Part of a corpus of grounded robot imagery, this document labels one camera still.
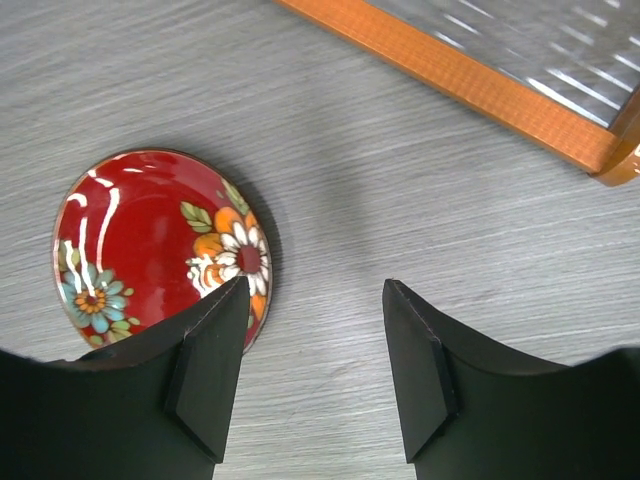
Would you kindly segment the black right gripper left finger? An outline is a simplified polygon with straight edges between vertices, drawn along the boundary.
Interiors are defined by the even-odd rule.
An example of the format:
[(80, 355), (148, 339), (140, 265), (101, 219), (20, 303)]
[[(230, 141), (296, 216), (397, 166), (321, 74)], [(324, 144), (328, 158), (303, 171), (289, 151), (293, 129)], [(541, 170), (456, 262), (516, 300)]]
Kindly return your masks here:
[(1, 355), (5, 479), (209, 479), (223, 460), (249, 316), (226, 282), (74, 361)]

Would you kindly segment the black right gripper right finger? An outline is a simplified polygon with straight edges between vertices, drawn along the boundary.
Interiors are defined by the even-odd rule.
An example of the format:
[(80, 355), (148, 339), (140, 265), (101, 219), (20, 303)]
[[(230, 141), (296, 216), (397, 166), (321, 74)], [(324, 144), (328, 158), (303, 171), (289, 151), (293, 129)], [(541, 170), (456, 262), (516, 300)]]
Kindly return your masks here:
[(635, 479), (639, 351), (528, 355), (387, 280), (383, 315), (407, 461), (420, 479)]

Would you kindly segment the red floral plate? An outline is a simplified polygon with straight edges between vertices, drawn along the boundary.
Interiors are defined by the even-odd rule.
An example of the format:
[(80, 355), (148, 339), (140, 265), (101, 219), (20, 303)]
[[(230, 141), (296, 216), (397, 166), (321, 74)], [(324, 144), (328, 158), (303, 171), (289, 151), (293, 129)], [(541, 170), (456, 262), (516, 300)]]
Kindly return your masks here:
[(124, 340), (242, 276), (245, 342), (265, 323), (273, 269), (266, 232), (243, 193), (194, 156), (130, 150), (89, 168), (57, 215), (60, 301), (93, 348)]

